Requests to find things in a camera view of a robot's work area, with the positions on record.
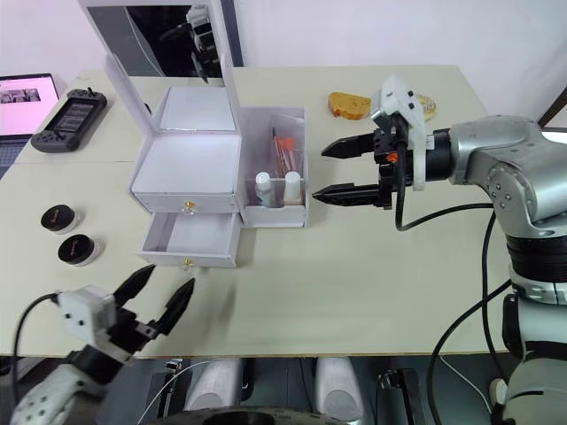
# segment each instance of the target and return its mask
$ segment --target beige tabletop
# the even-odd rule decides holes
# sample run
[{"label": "beige tabletop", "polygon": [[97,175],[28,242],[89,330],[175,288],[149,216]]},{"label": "beige tabletop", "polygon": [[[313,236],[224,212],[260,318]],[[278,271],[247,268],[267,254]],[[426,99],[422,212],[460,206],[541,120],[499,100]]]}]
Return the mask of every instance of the beige tabletop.
[{"label": "beige tabletop", "polygon": [[[309,170],[317,190],[376,180],[370,156],[337,160],[319,155],[341,136],[373,129],[369,120],[334,118],[327,95],[346,91],[369,96],[392,72],[437,103],[429,130],[485,114],[453,66],[246,68],[236,70],[235,79],[242,105],[307,108]],[[143,135],[102,71],[82,73],[72,88],[87,85],[104,92],[111,105],[88,142],[77,152],[52,156],[28,146],[0,181],[2,353],[10,352],[16,320],[32,299],[87,284],[113,291],[144,265],[134,252],[150,216],[127,192]],[[424,192],[408,192],[406,220],[471,201],[485,201],[483,192],[430,183]],[[57,248],[63,236],[39,225],[43,211],[59,203],[80,211],[84,220],[77,232],[103,245],[99,258],[86,267],[61,263]],[[148,344],[140,355],[431,352],[447,326],[480,299],[480,251],[489,214],[459,212],[399,233],[393,212],[313,201],[308,228],[244,230],[237,269],[194,270],[198,283],[187,312],[170,336]],[[508,263],[504,238],[496,229],[489,251],[490,288],[507,278]],[[127,306],[143,321],[157,318],[188,277],[175,267],[157,267]],[[489,314],[496,348],[502,350],[501,298],[492,302]],[[81,346],[64,331],[56,307],[46,304],[27,321],[21,352],[64,356]],[[479,314],[455,331],[446,350],[486,351]]]}]

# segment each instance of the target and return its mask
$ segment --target open drawer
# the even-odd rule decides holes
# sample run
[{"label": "open drawer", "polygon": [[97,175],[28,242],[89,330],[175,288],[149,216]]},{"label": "open drawer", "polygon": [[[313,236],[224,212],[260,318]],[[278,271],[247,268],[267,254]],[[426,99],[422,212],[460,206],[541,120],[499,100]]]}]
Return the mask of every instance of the open drawer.
[{"label": "open drawer", "polygon": [[138,255],[162,266],[235,267],[240,215],[157,212]]}]

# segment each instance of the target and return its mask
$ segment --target white drawer organizer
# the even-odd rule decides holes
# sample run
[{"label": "white drawer organizer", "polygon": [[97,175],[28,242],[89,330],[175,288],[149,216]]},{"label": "white drawer organizer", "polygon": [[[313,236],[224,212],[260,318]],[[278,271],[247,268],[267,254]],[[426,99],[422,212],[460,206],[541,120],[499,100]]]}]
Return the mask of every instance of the white drawer organizer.
[{"label": "white drawer organizer", "polygon": [[[152,213],[138,255],[161,265],[234,267],[242,226],[301,228],[306,225],[309,179],[304,110],[240,107],[218,0],[199,1],[192,8],[208,12],[222,80],[206,85],[196,78],[164,76],[165,73],[156,69],[155,63],[157,68],[160,64],[144,39],[144,32],[128,11],[142,9],[144,13],[145,6],[157,11],[155,8],[191,3],[169,0],[168,6],[164,6],[155,2],[80,0],[108,50],[106,71],[116,92],[146,134],[129,183],[130,193]],[[131,62],[127,55],[133,55],[133,43],[144,54],[141,60],[147,60],[161,76],[137,78],[144,72],[127,71],[125,62]],[[143,99],[155,97],[156,87],[162,87],[164,96],[151,114]],[[145,90],[154,91],[144,94]],[[255,175],[268,171],[276,176],[273,131],[278,136],[295,139],[303,205],[277,208],[259,205]],[[283,199],[284,179],[274,178],[273,182],[277,199]]]}]

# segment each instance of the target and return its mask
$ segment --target drawer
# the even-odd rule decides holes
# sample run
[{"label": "drawer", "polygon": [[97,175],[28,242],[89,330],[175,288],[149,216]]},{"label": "drawer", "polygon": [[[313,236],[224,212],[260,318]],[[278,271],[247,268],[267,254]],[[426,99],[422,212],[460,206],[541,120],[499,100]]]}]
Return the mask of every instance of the drawer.
[{"label": "drawer", "polygon": [[238,213],[234,195],[135,194],[150,213]]},{"label": "drawer", "polygon": [[240,215],[157,212],[138,255],[162,266],[235,267]]}]

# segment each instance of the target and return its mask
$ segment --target bread slice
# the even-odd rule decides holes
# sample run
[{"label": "bread slice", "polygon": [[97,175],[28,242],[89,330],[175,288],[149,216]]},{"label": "bread slice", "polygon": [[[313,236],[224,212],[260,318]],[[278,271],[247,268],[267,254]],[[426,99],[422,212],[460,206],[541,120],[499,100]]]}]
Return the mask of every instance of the bread slice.
[{"label": "bread slice", "polygon": [[336,117],[361,120],[370,113],[370,98],[333,91],[329,94],[329,109]]}]

